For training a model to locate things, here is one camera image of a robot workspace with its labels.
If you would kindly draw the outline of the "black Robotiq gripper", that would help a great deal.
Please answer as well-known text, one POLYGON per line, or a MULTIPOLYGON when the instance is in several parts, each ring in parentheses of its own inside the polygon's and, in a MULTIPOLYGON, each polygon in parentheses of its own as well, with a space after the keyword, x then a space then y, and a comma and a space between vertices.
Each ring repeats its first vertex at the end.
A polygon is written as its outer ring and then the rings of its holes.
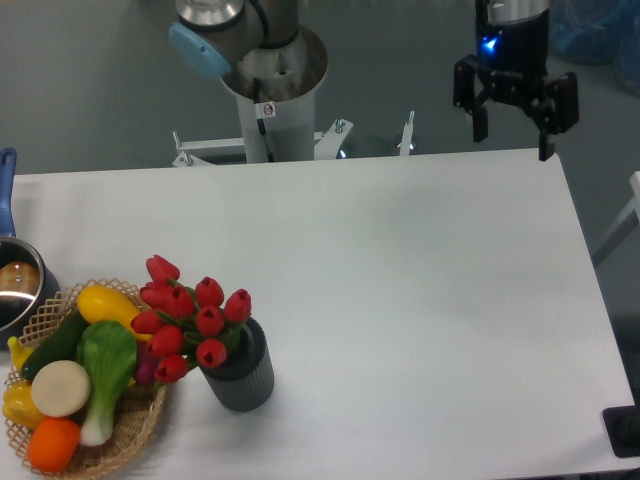
POLYGON ((532 110, 538 158, 548 160, 555 137, 580 118, 577 75, 545 77, 549 11, 478 9, 475 27, 477 57, 469 54, 455 64, 453 87, 453 104, 471 117, 473 141, 488 136, 488 100, 517 106, 532 110))

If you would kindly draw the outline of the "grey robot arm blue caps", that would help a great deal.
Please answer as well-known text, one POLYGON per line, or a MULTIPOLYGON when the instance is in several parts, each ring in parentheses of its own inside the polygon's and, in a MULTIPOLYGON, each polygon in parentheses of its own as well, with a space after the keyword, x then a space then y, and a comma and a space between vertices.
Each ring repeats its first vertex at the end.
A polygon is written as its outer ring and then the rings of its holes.
MULTIPOLYGON (((200 75, 221 80, 237 102, 250 163, 333 160, 352 123, 315 131, 315 93, 328 58, 320 38, 299 22, 295 1, 178 1, 169 39, 200 75)), ((539 131, 542 161, 555 138, 579 120, 574 73, 549 76, 546 1, 478 1, 476 51, 454 66, 455 107, 472 121, 475 142, 488 135, 486 103, 519 108, 539 131)))

